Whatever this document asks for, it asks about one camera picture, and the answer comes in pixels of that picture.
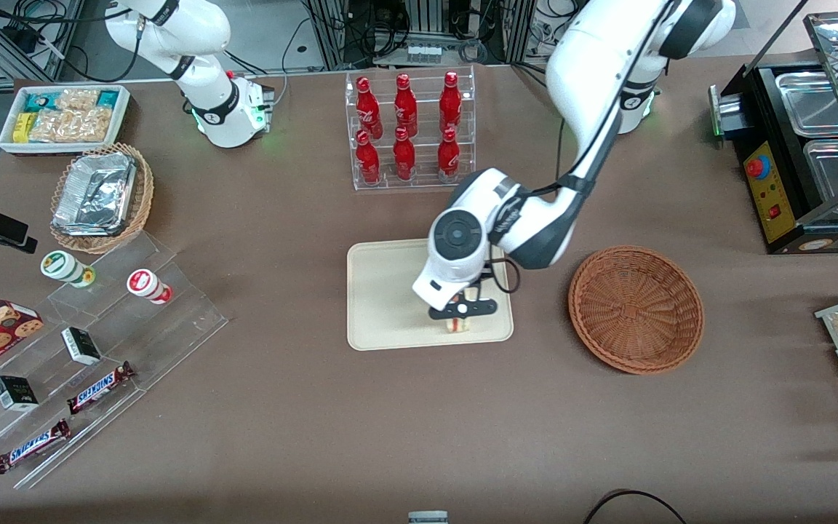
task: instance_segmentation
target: wicker basket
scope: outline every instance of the wicker basket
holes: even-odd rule
[[[568,312],[596,357],[636,375],[684,364],[704,329],[691,279],[671,260],[636,246],[589,256],[571,281]]]
[[[151,173],[151,166],[147,165],[147,162],[144,162],[144,156],[140,155],[137,149],[125,145],[125,143],[114,143],[112,146],[87,151],[83,155],[99,156],[108,155],[109,153],[125,153],[137,162],[134,189],[131,192],[131,203],[129,205],[129,212],[127,212],[127,226],[125,226],[125,229],[120,235],[114,237],[71,237],[60,233],[53,226],[50,226],[50,233],[57,239],[57,243],[60,243],[61,246],[67,249],[91,253],[91,255],[102,255],[113,247],[129,241],[129,239],[144,228],[144,223],[147,222],[147,215],[151,211],[151,199],[153,198],[153,175]],[[57,211],[57,203],[60,202],[60,195],[63,195],[63,185],[66,183],[68,172],[70,172],[70,166],[67,166],[63,170],[63,176],[60,176],[60,182],[57,182],[57,190],[54,192],[53,198],[50,199],[51,213]]]

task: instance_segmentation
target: red emergency stop button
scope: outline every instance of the red emergency stop button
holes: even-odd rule
[[[764,179],[769,172],[771,172],[771,160],[768,159],[768,156],[759,155],[746,162],[746,175],[755,180]]]

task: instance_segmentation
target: tabletop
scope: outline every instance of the tabletop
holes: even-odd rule
[[[0,477],[0,522],[396,523],[446,509],[455,524],[561,524],[614,488],[692,522],[838,521],[838,361],[813,317],[838,303],[838,255],[765,255],[732,147],[709,136],[707,87],[740,65],[672,64],[567,253],[523,273],[508,341],[381,352],[347,345],[346,252],[423,238],[449,193],[353,190],[345,74],[290,77],[272,132],[237,149],[196,131],[172,82],[130,83],[120,140],[156,179],[146,229],[232,321],[33,490]],[[479,67],[476,85],[478,165],[553,180],[559,116],[542,87],[506,66]],[[562,169],[575,150],[566,135]],[[49,203],[66,162],[0,158],[0,212],[30,224],[38,255],[57,247]],[[701,347],[665,375],[602,364],[568,318],[578,263],[623,243],[664,253],[701,293]],[[0,298],[46,298],[57,283],[38,262],[0,247]]]

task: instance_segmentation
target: coca-cola bottle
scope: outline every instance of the coca-cola bottle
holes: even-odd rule
[[[439,99],[439,129],[445,132],[449,126],[458,129],[461,123],[461,92],[458,90],[458,74],[445,73],[445,89]]]
[[[393,107],[396,109],[396,125],[406,128],[410,137],[419,133],[419,112],[416,109],[416,95],[410,87],[409,74],[396,75],[396,100],[393,100]]]
[[[439,144],[439,179],[443,183],[457,180],[460,154],[461,148],[455,142],[455,128],[449,127],[442,133],[442,143]]]
[[[410,142],[406,128],[396,128],[396,143],[393,144],[393,158],[396,159],[396,176],[409,182],[416,173],[416,150]]]
[[[355,82],[358,86],[358,120],[362,129],[370,133],[370,137],[380,140],[383,136],[383,124],[380,123],[380,104],[377,97],[370,92],[370,80],[365,76]]]
[[[355,156],[358,158],[362,179],[368,186],[376,186],[380,183],[380,157],[377,156],[377,149],[370,143],[366,130],[358,130],[355,140],[358,141]]]

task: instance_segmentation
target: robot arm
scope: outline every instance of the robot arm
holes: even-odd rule
[[[120,47],[144,57],[177,82],[193,106],[199,130],[219,147],[241,146],[270,123],[262,87],[231,79],[213,56],[226,49],[231,27],[226,14],[207,0],[122,0],[106,20]]]
[[[575,165],[558,182],[536,191],[496,169],[468,176],[432,223],[428,260],[413,291],[442,311],[453,296],[478,282],[489,245],[499,246],[523,269],[557,262],[616,133],[638,125],[668,58],[719,41],[734,19],[732,0],[588,3],[546,69],[552,103],[578,141]],[[554,190],[554,202],[541,198]]]

